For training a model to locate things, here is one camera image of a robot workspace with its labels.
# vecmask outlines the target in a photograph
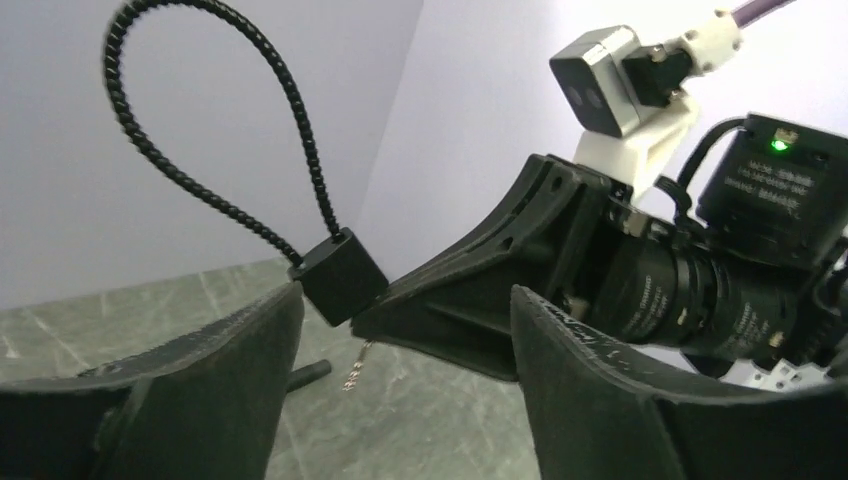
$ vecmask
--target white wall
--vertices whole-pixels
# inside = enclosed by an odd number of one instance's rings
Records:
[[[340,220],[354,222],[422,0],[229,3],[289,64]],[[276,255],[120,132],[99,64],[118,4],[0,1],[0,309]],[[125,60],[133,106],[167,156],[296,247],[326,236],[285,97],[237,31],[157,11]]]
[[[688,25],[676,18],[697,18],[712,5],[426,3],[358,235],[392,279],[427,261],[483,219],[529,154],[569,158],[573,152],[581,131],[548,70],[553,54],[586,30],[619,23],[656,36],[644,40],[660,40]],[[752,26],[732,64],[688,85],[703,105],[703,118],[667,173],[676,173],[710,126],[748,111],[848,133],[848,70],[841,64],[846,24],[848,2],[807,0]],[[696,177],[695,187],[705,180]],[[641,206],[652,213],[671,211],[659,195],[649,195]]]

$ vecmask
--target black braided rope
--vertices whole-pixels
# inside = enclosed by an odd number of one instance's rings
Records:
[[[121,128],[130,142],[135,145],[139,153],[144,155],[168,179],[194,197],[260,236],[263,240],[282,252],[297,267],[303,263],[303,259],[288,242],[263,223],[216,195],[177,168],[150,141],[132,113],[121,79],[121,56],[129,29],[142,15],[149,11],[160,7],[179,5],[193,7],[210,13],[234,27],[250,40],[250,43],[259,50],[262,57],[271,66],[271,69],[274,70],[277,80],[283,87],[283,91],[285,91],[286,98],[291,105],[291,110],[297,123],[297,129],[303,144],[303,151],[306,154],[306,164],[309,167],[309,176],[312,180],[312,186],[321,216],[324,218],[324,223],[327,225],[327,230],[330,232],[333,240],[341,241],[344,238],[330,204],[327,186],[324,183],[324,176],[321,173],[321,164],[318,158],[318,149],[315,146],[312,127],[309,123],[309,117],[306,114],[306,108],[303,105],[303,99],[300,96],[297,85],[280,54],[271,45],[265,35],[247,18],[228,5],[217,0],[133,0],[124,4],[112,18],[112,23],[106,33],[106,39],[103,44],[103,78],[109,100],[112,104],[112,110],[114,110],[118,123],[121,124]]]

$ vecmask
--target purple cable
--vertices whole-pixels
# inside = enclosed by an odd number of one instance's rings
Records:
[[[738,25],[739,28],[745,28],[778,8],[785,7],[794,1],[795,0],[750,0],[748,3],[733,11],[733,19],[736,20],[736,25]]]

